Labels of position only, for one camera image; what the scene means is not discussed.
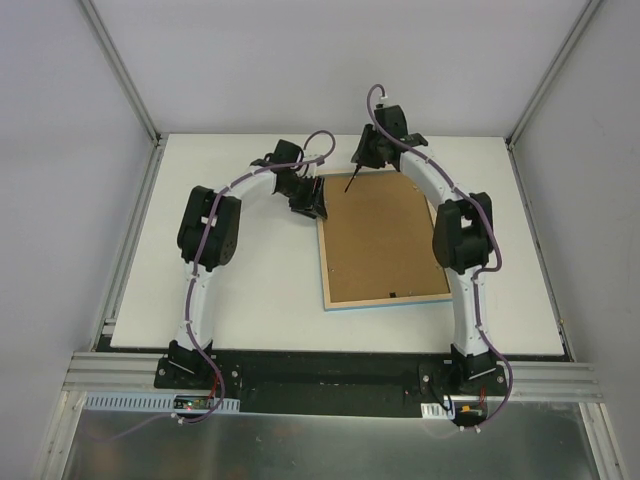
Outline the red handled screwdriver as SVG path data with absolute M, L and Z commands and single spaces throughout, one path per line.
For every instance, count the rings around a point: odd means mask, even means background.
M 348 182 L 347 182 L 347 183 L 346 183 L 346 185 L 345 185 L 345 188 L 344 188 L 344 190 L 343 190 L 343 193 L 345 193 L 345 194 L 346 194 L 346 193 L 349 191 L 349 189 L 350 189 L 350 187 L 351 187 L 351 185 L 352 185 L 353 181 L 355 180 L 355 178 L 357 177 L 357 175 L 358 175 L 359 171 L 361 170 L 361 167 L 362 167 L 362 165 L 361 165 L 361 164 L 359 164 L 359 163 L 357 163 L 357 164 L 356 164 L 356 166 L 355 166 L 355 168 L 354 168 L 354 171 L 353 171 L 353 173 L 352 173 L 351 177 L 349 178 Z

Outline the blue wooden picture frame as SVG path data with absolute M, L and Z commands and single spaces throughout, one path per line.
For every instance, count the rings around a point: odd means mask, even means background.
M 449 301 L 432 238 L 436 213 L 417 186 L 393 170 L 325 177 L 327 220 L 317 222 L 324 309 Z

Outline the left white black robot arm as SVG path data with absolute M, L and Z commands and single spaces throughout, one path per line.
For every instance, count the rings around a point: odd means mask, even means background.
M 307 156 L 304 145 L 281 139 L 230 183 L 217 190 L 191 190 L 177 234 L 186 280 L 183 319 L 168 354 L 169 364 L 188 388 L 199 389 L 210 378 L 221 378 L 212 366 L 213 327 L 206 310 L 214 299 L 216 275 L 236 252 L 243 210 L 263 196 L 280 194 L 292 212 L 327 219 L 324 179 L 315 169 L 334 150 Z

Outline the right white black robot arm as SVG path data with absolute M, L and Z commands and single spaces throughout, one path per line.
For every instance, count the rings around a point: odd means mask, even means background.
M 492 200 L 484 192 L 463 192 L 427 153 L 427 140 L 408 131 L 400 106 L 378 103 L 367 110 L 371 122 L 364 127 L 352 162 L 358 169 L 392 166 L 436 209 L 432 249 L 447 276 L 454 312 L 450 382 L 457 392 L 473 394 L 497 367 L 483 324 L 481 278 L 495 249 Z

